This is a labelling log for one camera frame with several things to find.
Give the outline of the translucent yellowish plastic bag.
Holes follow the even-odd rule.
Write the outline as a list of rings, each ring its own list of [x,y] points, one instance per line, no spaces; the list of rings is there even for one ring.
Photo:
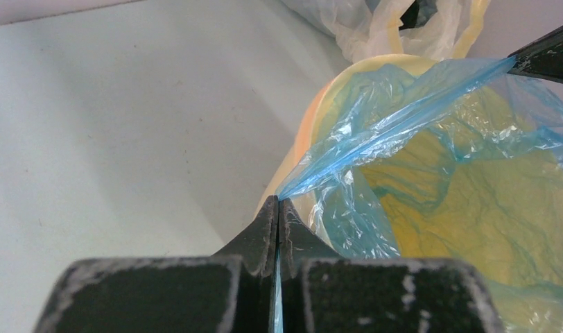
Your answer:
[[[399,30],[414,0],[291,1],[284,5],[333,37],[351,63],[384,54],[441,61],[465,57],[480,35],[488,1],[436,0],[438,11],[421,28]]]

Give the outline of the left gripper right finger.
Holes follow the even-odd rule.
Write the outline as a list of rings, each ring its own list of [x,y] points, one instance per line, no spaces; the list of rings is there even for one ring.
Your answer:
[[[285,332],[502,332],[480,273],[449,258],[353,259],[279,202]]]

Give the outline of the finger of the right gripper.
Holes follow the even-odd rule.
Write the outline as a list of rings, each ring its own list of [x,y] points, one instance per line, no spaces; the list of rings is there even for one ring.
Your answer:
[[[509,55],[510,74],[563,84],[563,25]]]

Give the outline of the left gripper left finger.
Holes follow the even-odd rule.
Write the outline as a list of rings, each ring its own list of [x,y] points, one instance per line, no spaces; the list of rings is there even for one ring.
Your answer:
[[[279,201],[207,257],[104,257],[70,264],[36,332],[271,332]]]

